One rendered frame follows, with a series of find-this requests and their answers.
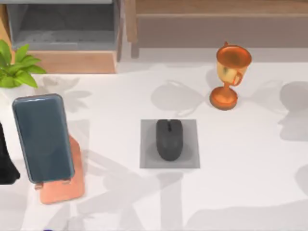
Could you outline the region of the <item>salmon phone stand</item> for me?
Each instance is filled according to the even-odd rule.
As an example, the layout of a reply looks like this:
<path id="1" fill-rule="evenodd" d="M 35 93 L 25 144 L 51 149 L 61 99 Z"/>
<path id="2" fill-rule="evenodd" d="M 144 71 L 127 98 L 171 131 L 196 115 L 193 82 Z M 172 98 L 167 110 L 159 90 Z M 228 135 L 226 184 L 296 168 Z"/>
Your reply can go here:
<path id="1" fill-rule="evenodd" d="M 75 174 L 70 181 L 51 181 L 46 183 L 36 183 L 35 190 L 40 191 L 40 201 L 49 205 L 62 201 L 77 199 L 85 192 L 85 183 L 82 166 L 81 149 L 78 142 L 69 136 Z"/>

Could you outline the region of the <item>pale wooden drawer front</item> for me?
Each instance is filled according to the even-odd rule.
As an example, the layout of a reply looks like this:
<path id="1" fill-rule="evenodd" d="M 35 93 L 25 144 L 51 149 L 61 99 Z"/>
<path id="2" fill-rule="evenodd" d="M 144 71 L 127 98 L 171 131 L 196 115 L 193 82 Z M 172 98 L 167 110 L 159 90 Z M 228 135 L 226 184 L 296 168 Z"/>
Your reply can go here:
<path id="1" fill-rule="evenodd" d="M 48 74 L 114 74 L 116 51 L 29 51 Z"/>

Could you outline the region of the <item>black computer mouse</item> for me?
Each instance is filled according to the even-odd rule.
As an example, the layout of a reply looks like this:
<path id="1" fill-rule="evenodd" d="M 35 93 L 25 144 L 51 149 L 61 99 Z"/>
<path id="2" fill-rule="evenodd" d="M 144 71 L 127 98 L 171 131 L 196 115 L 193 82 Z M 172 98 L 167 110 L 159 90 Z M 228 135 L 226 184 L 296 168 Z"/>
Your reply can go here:
<path id="1" fill-rule="evenodd" d="M 157 120 L 156 148 L 166 161 L 175 161 L 180 157 L 183 149 L 183 125 L 180 120 Z"/>

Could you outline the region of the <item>dark blue-grey smartphone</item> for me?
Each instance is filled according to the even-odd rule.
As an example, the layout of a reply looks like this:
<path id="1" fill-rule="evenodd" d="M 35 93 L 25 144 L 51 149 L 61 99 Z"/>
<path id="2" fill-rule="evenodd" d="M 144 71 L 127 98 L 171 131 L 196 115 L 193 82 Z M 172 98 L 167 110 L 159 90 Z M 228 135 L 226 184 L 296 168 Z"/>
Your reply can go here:
<path id="1" fill-rule="evenodd" d="M 75 169 L 62 97 L 19 97 L 13 101 L 12 110 L 30 182 L 73 178 Z"/>

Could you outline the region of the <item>wooden shelf unit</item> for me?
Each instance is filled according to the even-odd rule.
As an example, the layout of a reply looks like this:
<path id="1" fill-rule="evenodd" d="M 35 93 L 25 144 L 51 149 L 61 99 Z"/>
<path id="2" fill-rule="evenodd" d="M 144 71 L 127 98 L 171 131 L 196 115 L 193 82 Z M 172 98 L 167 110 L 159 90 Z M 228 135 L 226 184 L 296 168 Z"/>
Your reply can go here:
<path id="1" fill-rule="evenodd" d="M 137 48 L 308 48 L 308 0 L 124 0 Z"/>

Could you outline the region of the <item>grey pierced drawer inside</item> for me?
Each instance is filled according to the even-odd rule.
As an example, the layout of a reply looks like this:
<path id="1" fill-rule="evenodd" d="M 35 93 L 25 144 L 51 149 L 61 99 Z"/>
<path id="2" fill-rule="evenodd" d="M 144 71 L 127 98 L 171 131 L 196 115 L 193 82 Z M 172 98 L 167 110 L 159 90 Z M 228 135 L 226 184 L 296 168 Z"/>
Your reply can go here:
<path id="1" fill-rule="evenodd" d="M 118 0 L 0 0 L 6 4 L 12 48 L 31 51 L 116 50 Z"/>

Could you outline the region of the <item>grey square mouse pad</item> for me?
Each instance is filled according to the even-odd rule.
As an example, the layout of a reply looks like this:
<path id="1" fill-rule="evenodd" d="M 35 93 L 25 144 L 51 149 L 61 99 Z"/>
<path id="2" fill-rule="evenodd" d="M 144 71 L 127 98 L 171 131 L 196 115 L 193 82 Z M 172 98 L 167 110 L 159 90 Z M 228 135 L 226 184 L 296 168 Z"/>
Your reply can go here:
<path id="1" fill-rule="evenodd" d="M 175 161 L 160 157 L 156 148 L 156 122 L 153 119 L 141 121 L 141 168 L 200 168 L 200 155 L 196 120 L 180 120 L 183 125 L 183 149 Z"/>

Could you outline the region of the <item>bronze gold trophy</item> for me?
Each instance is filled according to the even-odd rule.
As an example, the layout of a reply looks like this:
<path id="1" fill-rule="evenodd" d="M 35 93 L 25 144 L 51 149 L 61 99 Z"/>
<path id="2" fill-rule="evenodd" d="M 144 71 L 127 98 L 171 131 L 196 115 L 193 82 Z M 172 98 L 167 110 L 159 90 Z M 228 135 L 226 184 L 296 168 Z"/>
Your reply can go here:
<path id="1" fill-rule="evenodd" d="M 225 42 L 216 53 L 216 70 L 223 86 L 214 88 L 209 100 L 220 110 L 230 110 L 237 105 L 238 94 L 232 87 L 238 86 L 252 62 L 251 53 L 238 45 Z"/>

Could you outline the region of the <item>green potted plant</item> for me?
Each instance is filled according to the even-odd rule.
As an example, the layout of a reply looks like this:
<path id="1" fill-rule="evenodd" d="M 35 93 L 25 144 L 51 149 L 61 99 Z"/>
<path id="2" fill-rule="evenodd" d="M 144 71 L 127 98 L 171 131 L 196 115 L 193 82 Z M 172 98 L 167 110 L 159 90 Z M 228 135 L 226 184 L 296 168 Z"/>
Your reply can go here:
<path id="1" fill-rule="evenodd" d="M 32 75 L 47 72 L 37 65 L 41 60 L 28 54 L 28 49 L 28 44 L 18 48 L 12 63 L 12 53 L 8 43 L 0 39 L 0 91 L 18 89 L 23 85 L 31 88 L 38 87 Z"/>

